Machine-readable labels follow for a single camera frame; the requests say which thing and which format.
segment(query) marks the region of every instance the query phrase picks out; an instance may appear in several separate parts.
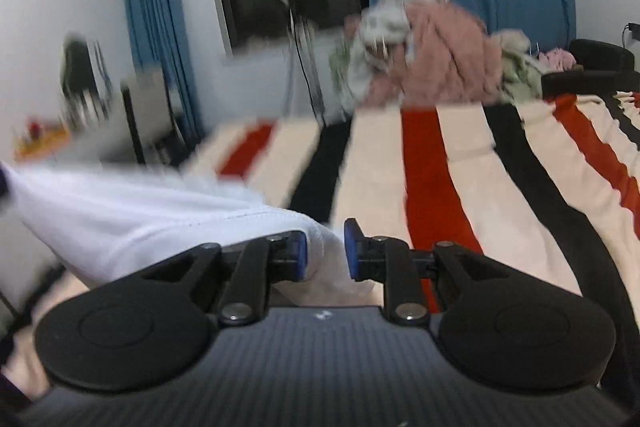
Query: pink clothing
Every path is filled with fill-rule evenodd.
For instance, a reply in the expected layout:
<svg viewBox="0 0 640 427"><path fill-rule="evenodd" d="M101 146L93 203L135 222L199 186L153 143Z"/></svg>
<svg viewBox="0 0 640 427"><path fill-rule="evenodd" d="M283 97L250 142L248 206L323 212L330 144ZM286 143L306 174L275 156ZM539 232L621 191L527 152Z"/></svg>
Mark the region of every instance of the pink clothing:
<svg viewBox="0 0 640 427"><path fill-rule="evenodd" d="M414 61L377 75L362 105L385 105L398 90L404 92L405 106L498 100L502 52L478 18L453 3L411 4L406 15L414 36Z"/></svg>
<svg viewBox="0 0 640 427"><path fill-rule="evenodd" d="M575 57L568 51L556 48L548 53L541 53L538 61L543 66L549 68L554 73L557 71L567 71L576 65Z"/></svg>

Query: black cord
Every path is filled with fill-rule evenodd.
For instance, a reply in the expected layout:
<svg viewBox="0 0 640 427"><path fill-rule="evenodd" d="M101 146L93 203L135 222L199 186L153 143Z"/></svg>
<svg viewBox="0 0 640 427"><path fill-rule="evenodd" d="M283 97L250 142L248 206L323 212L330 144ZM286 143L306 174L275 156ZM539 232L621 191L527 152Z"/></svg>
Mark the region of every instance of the black cord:
<svg viewBox="0 0 640 427"><path fill-rule="evenodd" d="M625 32L629 29L629 25L627 24L625 26L625 29L622 30L622 47L624 49L626 49L626 42L625 42Z"/></svg>
<svg viewBox="0 0 640 427"><path fill-rule="evenodd" d="M318 114L316 113L316 104L314 103L314 97L311 95L311 84L309 78L306 76L305 65L302 62L302 54L300 54L300 46L298 45L298 30L296 29L296 23L293 24L293 40L296 43L296 51L298 52L298 60L300 61L300 68L302 68L302 74L305 76L306 91L309 93L309 103L311 104L311 110L314 112L314 117L318 120Z"/></svg>

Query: striped blanket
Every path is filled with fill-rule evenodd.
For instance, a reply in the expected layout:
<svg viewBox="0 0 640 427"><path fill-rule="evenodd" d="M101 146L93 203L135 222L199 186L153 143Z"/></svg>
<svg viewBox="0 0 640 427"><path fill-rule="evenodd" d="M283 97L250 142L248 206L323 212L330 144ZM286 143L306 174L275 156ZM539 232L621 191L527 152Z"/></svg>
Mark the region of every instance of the striped blanket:
<svg viewBox="0 0 640 427"><path fill-rule="evenodd" d="M640 405L640 96L225 126L191 171L429 249L456 241L591 298L616 324L602 386Z"/></svg>

